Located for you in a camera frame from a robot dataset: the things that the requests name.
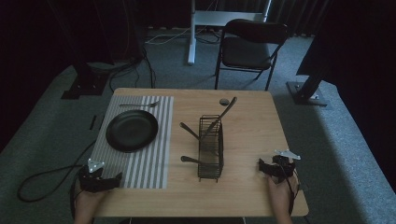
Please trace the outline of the person's left hand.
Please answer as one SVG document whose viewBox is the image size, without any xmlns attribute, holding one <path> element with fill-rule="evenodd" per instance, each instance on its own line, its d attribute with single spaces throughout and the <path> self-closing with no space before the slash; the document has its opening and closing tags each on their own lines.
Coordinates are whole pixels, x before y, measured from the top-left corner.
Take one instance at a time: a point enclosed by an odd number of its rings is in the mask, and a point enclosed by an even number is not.
<svg viewBox="0 0 396 224">
<path fill-rule="evenodd" d="M 89 192 L 82 190 L 75 199 L 76 216 L 92 217 L 106 196 L 107 191 Z"/>
</svg>

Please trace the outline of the black round plate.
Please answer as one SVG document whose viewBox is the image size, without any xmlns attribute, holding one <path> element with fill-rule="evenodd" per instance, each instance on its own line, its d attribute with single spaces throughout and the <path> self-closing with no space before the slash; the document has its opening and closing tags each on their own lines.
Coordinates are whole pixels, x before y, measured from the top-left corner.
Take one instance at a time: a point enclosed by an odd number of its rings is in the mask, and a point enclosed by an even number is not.
<svg viewBox="0 0 396 224">
<path fill-rule="evenodd" d="M 148 111 L 128 110 L 117 115 L 106 128 L 108 144 L 120 152 L 134 152 L 149 145 L 159 130 L 157 119 Z"/>
</svg>

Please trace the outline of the metal fork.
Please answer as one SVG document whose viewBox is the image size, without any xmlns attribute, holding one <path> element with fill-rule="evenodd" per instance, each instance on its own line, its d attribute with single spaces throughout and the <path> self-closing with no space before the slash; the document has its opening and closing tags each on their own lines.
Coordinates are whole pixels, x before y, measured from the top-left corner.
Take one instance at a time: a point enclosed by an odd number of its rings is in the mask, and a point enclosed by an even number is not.
<svg viewBox="0 0 396 224">
<path fill-rule="evenodd" d="M 148 104 L 120 104 L 120 108 L 126 108 L 126 107 L 155 107 L 160 104 L 161 101 L 156 101 L 156 102 L 151 102 Z"/>
</svg>

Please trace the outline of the black stand with base plate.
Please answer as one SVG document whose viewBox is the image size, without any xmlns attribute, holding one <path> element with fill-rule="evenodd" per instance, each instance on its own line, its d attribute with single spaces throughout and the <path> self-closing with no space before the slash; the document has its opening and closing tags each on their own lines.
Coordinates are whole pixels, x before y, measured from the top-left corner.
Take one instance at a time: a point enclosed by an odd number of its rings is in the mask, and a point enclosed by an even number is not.
<svg viewBox="0 0 396 224">
<path fill-rule="evenodd" d="M 73 67 L 77 72 L 73 84 L 64 91 L 62 99 L 77 100 L 82 95 L 101 95 L 105 89 L 109 73 L 94 71 L 87 63 L 77 63 Z"/>
<path fill-rule="evenodd" d="M 316 105 L 326 107 L 329 103 L 324 99 L 319 84 L 324 75 L 309 75 L 307 72 L 298 71 L 297 76 L 307 76 L 305 82 L 289 81 L 286 83 L 290 95 L 297 105 Z"/>
</svg>

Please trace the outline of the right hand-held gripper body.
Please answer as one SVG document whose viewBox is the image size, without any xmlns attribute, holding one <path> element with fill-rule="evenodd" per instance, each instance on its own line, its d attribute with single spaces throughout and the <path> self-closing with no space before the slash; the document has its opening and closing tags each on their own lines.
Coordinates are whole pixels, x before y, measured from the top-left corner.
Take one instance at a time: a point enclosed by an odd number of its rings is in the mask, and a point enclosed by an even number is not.
<svg viewBox="0 0 396 224">
<path fill-rule="evenodd" d="M 271 176 L 277 177 L 278 182 L 293 176 L 295 171 L 295 161 L 299 161 L 301 157 L 290 150 L 276 150 L 275 156 L 272 158 L 273 172 Z"/>
</svg>

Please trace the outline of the long dark-handled utensil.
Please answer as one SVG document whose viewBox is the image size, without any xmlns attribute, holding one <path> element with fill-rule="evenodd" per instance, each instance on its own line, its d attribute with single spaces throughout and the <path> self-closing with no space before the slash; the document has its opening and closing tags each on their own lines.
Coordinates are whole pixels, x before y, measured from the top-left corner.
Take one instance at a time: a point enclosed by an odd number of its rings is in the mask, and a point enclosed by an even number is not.
<svg viewBox="0 0 396 224">
<path fill-rule="evenodd" d="M 212 130 L 213 128 L 221 121 L 221 119 L 231 110 L 234 104 L 237 102 L 237 97 L 235 96 L 225 110 L 208 126 L 205 132 L 201 135 L 201 140 L 203 140 Z"/>
</svg>

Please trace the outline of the black folding chair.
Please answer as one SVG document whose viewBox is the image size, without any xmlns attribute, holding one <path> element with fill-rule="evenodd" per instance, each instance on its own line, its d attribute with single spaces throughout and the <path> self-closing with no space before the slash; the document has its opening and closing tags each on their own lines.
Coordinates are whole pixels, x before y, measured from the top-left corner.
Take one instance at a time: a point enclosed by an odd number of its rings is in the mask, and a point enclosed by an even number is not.
<svg viewBox="0 0 396 224">
<path fill-rule="evenodd" d="M 215 69 L 215 89 L 219 86 L 221 70 L 269 75 L 267 91 L 276 66 L 278 52 L 288 39 L 288 26 L 283 23 L 234 19 L 222 29 Z"/>
</svg>

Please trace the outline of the grey striped placemat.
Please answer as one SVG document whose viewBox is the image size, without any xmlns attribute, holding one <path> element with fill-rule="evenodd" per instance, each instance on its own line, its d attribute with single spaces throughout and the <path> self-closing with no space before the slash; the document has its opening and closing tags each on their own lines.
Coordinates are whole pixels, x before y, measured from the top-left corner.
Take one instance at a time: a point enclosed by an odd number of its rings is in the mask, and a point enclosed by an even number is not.
<svg viewBox="0 0 396 224">
<path fill-rule="evenodd" d="M 126 107 L 120 104 L 148 104 L 161 101 L 155 107 Z M 102 178 L 108 179 L 122 173 L 120 186 L 132 189 L 164 189 L 167 183 L 169 145 L 172 130 L 174 98 L 171 96 L 122 96 L 114 95 L 97 137 L 90 159 L 102 161 Z M 120 152 L 106 140 L 106 128 L 117 115 L 128 110 L 144 110 L 158 121 L 155 139 L 146 147 L 134 152 Z"/>
</svg>

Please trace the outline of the person's right hand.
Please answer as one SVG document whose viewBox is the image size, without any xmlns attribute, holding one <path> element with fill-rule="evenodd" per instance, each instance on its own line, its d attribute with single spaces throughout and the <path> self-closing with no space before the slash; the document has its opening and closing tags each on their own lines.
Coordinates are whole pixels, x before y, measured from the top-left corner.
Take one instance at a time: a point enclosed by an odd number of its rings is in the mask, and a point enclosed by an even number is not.
<svg viewBox="0 0 396 224">
<path fill-rule="evenodd" d="M 275 216 L 290 216 L 291 205 L 299 189 L 298 179 L 293 175 L 280 183 L 276 183 L 271 176 L 266 175 L 265 178 L 270 204 Z"/>
</svg>

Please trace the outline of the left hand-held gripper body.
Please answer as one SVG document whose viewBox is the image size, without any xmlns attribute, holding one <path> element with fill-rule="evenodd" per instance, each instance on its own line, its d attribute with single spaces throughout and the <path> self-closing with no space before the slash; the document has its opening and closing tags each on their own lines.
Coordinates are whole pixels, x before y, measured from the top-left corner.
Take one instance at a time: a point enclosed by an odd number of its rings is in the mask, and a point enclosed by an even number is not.
<svg viewBox="0 0 396 224">
<path fill-rule="evenodd" d="M 80 188 L 92 193 L 112 189 L 111 181 L 102 178 L 104 166 L 102 161 L 88 159 L 87 164 L 78 172 Z"/>
</svg>

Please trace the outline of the white desk frame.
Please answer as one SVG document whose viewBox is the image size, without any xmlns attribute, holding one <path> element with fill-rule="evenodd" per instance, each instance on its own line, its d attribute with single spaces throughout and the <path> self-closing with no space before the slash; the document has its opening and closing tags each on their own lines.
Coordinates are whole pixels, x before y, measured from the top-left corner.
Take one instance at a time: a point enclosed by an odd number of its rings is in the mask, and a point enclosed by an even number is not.
<svg viewBox="0 0 396 224">
<path fill-rule="evenodd" d="M 268 0 L 263 7 L 261 13 L 257 12 L 232 12 L 232 11 L 210 11 L 197 10 L 195 7 L 195 0 L 191 0 L 191 28 L 190 28 L 190 42 L 189 42 L 189 54 L 188 54 L 188 65 L 194 65 L 195 63 L 195 51 L 196 51 L 196 31 L 197 26 L 224 26 L 228 21 L 234 19 L 245 19 L 250 21 L 267 21 L 270 6 L 272 0 Z"/>
</svg>

